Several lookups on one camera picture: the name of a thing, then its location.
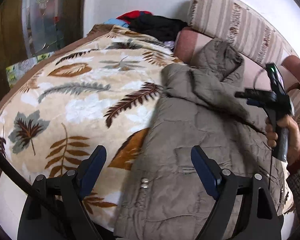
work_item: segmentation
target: thin wire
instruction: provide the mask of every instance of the thin wire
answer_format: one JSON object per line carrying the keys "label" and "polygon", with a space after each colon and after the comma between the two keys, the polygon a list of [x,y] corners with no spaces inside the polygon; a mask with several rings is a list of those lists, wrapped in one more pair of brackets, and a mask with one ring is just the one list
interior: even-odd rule
{"label": "thin wire", "polygon": [[273,149],[271,150],[270,173],[269,173],[269,186],[268,186],[268,190],[269,190],[269,191],[270,191],[271,170],[272,170],[272,152],[273,152]]}
{"label": "thin wire", "polygon": [[257,73],[257,75],[255,76],[254,80],[253,80],[253,89],[256,89],[256,82],[257,82],[257,79],[258,77],[261,75],[261,73],[265,71],[265,69],[260,69],[259,72]]}

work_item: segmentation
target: device handle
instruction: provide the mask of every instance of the device handle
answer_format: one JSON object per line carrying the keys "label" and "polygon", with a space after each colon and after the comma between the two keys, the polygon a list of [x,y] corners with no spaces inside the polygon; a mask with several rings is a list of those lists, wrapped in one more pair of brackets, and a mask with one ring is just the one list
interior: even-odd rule
{"label": "device handle", "polygon": [[272,150],[272,156],[280,161],[287,161],[289,129],[276,126],[275,132],[278,135],[277,146]]}

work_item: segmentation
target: red cuff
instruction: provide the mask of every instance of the red cuff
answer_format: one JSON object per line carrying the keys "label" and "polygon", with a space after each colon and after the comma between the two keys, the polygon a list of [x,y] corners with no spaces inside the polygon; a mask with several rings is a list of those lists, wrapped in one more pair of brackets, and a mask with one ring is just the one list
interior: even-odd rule
{"label": "red cuff", "polygon": [[297,173],[299,169],[300,169],[300,155],[299,158],[293,164],[287,167],[287,170],[289,171],[290,175]]}

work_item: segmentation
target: blanket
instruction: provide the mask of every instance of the blanket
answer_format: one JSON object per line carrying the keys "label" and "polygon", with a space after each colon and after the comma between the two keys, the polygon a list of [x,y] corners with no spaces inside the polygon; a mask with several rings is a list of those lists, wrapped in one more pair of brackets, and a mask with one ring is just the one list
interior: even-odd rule
{"label": "blanket", "polygon": [[[196,238],[215,201],[191,162],[195,145],[222,169],[269,177],[266,115],[234,97],[243,79],[243,58],[228,42],[213,39],[194,63],[171,64],[162,71],[166,89],[127,180],[115,235],[129,240]],[[284,173],[279,160],[272,165],[270,193],[281,214]],[[238,196],[225,238],[231,236],[239,210]]]}
{"label": "blanket", "polygon": [[76,168],[103,145],[106,164],[83,205],[113,230],[123,182],[162,90],[160,72],[180,60],[157,39],[120,26],[52,58],[1,103],[0,151],[32,184],[39,174]]}

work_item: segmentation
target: leaf-patterned blanket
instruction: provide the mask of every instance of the leaf-patterned blanket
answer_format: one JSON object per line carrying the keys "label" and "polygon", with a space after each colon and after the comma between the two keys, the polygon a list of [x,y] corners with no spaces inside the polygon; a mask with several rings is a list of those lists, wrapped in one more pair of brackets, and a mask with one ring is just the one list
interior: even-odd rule
{"label": "leaf-patterned blanket", "polygon": [[0,151],[31,184],[61,176],[97,145],[107,161],[83,204],[113,230],[122,185],[140,153],[163,67],[180,62],[157,39],[114,26],[45,64],[0,109]]}

